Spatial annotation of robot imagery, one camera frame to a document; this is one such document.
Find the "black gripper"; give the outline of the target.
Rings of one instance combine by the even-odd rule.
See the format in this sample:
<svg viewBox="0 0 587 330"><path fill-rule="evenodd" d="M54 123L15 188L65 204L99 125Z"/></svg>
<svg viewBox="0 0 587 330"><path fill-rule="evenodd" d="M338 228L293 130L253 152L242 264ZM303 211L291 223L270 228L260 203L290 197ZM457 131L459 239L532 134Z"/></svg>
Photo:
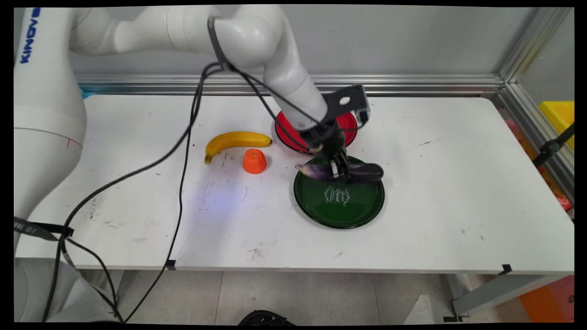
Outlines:
<svg viewBox="0 0 587 330"><path fill-rule="evenodd" d="M308 152L329 161L331 180L343 177L345 182L354 181L349 171L345 136L338 123L316 125L300 131L299 135L308 147Z"/></svg>

